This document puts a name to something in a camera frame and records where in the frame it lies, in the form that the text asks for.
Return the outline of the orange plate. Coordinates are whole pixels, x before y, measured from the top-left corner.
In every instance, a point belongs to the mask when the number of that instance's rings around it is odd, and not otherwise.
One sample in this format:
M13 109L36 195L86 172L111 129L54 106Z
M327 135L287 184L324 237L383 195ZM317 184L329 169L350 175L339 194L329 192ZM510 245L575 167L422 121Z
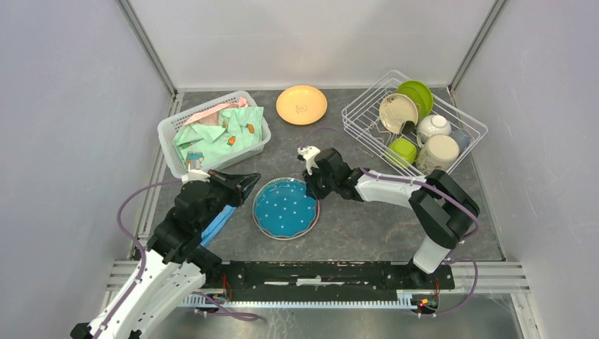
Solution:
M278 96L275 108L287 123L306 126L320 120L328 109L326 96L309 85L296 85L285 89Z

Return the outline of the cream floral plate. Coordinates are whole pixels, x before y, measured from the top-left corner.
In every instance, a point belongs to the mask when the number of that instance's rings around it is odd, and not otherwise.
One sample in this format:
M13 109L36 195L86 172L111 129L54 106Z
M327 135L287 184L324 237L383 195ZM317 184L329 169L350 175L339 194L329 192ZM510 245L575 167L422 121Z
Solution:
M414 131L419 115L417 105L400 93L387 95L379 106L379 118L383 126L394 134Z

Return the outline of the green interior mug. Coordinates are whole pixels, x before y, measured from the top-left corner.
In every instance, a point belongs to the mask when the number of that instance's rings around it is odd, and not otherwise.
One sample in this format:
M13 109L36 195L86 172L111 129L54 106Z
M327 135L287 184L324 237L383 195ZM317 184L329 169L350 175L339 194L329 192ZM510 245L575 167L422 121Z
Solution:
M437 134L427 139L416 158L416 168L424 175L434 170L447 172L460 155L457 142L450 136Z

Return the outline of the white round bowl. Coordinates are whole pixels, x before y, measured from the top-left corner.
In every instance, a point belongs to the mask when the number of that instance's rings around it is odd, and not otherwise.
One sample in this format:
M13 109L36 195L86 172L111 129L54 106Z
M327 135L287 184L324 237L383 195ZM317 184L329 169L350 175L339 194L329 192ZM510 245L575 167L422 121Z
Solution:
M422 147L431 136L445 135L450 136L452 128L449 121L438 114L431 114L425 117L416 129L417 144Z

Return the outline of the lime green plate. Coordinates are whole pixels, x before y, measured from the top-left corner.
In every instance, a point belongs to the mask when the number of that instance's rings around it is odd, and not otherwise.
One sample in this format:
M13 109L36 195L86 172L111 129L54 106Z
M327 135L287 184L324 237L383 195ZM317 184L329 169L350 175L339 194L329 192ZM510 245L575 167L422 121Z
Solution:
M424 83L421 83L421 82L415 81L415 80L410 80L410 81L405 81L405 82L401 83L398 86L398 88L399 87L410 87L410 88L413 88L416 91L418 91L419 94L421 95L422 99L425 101L425 105L426 105L425 117L430 114L430 112L432 111L432 108L433 108L434 98L432 95L432 91Z

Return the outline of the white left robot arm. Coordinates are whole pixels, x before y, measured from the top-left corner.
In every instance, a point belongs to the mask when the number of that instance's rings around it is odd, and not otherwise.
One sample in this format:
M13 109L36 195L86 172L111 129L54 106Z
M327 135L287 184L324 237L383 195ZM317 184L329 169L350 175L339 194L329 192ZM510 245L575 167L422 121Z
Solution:
M108 306L71 338L147 338L186 297L222 278L222 260L207 250L203 232L227 207L238 208L260 180L257 172L226 174L210 169L182 176L180 193L145 246L141 259Z

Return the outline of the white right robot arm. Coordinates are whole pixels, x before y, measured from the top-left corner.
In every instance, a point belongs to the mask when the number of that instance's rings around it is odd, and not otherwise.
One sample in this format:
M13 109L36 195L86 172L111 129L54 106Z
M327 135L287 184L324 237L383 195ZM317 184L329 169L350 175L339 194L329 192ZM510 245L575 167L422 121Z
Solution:
M321 200L336 193L345 200L382 202L412 210L425 238L411 258L408 279L417 288L436 280L436 269L480 226L478 204L445 171L405 177L363 167L350 168L334 148L300 147L307 195Z

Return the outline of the blue printed cloth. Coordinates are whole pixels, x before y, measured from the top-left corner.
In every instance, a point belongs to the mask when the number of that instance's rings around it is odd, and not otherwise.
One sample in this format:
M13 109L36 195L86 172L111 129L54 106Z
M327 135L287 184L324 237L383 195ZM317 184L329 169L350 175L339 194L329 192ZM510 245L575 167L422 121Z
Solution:
M210 222L207 228L201 233L201 246L207 247L214 237L226 225L232 217L237 207L225 206L223 210Z

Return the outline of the green printed cloth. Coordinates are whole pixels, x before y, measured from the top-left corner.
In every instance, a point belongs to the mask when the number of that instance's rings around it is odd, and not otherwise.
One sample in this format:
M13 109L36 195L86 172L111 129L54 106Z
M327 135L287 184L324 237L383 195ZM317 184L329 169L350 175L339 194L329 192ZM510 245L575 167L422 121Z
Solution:
M208 165L262 140L263 107L224 109L220 112L218 123L222 121L227 122L226 128L197 123L182 125L173 144L185 165L188 152L202 152L202 165Z

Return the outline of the pink cloth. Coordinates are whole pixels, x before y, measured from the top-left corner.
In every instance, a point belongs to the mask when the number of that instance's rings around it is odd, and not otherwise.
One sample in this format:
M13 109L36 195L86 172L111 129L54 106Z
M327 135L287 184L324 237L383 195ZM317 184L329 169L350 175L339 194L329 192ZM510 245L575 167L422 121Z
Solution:
M203 124L206 126L221 126L223 128L226 128L227 127L226 121L222 121L221 124L218 123L220 112L224 109L244 108L244 107L248 107L248 106L249 106L249 104L248 104L247 100L244 99L243 97L240 98L237 102L222 103L222 104L216 105L214 107L211 107L209 109L192 114L183 123L183 126L197 123L197 124Z

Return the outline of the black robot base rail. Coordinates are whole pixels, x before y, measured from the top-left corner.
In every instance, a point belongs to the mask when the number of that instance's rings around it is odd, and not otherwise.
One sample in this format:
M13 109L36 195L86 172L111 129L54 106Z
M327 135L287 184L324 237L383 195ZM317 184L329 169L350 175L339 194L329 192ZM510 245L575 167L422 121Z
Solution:
M412 261L229 261L195 291L230 302L390 302L455 286L446 264L425 273Z

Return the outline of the aluminium corner post left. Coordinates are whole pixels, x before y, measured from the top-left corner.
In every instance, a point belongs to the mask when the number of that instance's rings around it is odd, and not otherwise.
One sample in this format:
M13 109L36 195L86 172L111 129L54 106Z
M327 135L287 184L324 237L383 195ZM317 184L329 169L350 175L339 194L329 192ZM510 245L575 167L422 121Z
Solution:
M141 19L138 17L133 4L129 0L116 0L118 7L124 15L126 22L129 27L132 29L138 43L140 44L142 50L148 57L148 60L153 67L154 71L158 75L162 85L166 89L166 91L172 96L176 97L178 94L178 89L170 78L167 69L162 63L158 52L153 46L153 43L150 40L148 33L146 32Z

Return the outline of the aluminium corner post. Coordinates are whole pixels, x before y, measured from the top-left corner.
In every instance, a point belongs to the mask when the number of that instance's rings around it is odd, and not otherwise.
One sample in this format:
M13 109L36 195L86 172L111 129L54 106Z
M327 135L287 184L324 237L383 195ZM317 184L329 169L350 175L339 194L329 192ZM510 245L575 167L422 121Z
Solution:
M172 96L176 97L178 94L178 89L170 78L167 69L162 63L158 52L153 46L153 43L150 40L148 33L146 32L141 19L138 17L133 4L129 0L116 0L118 7L124 15L126 22L129 27L132 29L138 43L140 44L142 50L148 57L148 60L153 67L154 71L158 75L162 85L166 89L166 91Z
M494 0L490 10L488 11L485 19L483 20L481 26L479 27L473 41L471 42L465 56L460 62L457 71L455 72L451 82L448 84L447 88L451 95L453 95L458 88L458 86L463 81L465 75L468 72L468 69L475 61L476 56L484 45L486 39L491 33L494 24L497 22L497 19L502 14L505 6L508 4L507 0Z

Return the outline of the aluminium corner post right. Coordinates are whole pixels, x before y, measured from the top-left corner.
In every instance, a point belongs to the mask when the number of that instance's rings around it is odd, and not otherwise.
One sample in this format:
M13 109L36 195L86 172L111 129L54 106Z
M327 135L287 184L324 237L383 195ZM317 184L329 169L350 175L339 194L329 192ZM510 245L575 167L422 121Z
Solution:
M453 95L458 88L458 86L463 81L465 75L468 72L468 69L475 61L476 56L484 45L486 39L491 33L494 24L497 22L497 19L502 14L505 6L508 4L507 0L494 0L490 10L488 11L485 19L483 20L481 26L479 27L473 41L471 42L465 56L460 62L457 71L455 72L451 82L448 84L447 88L451 95Z

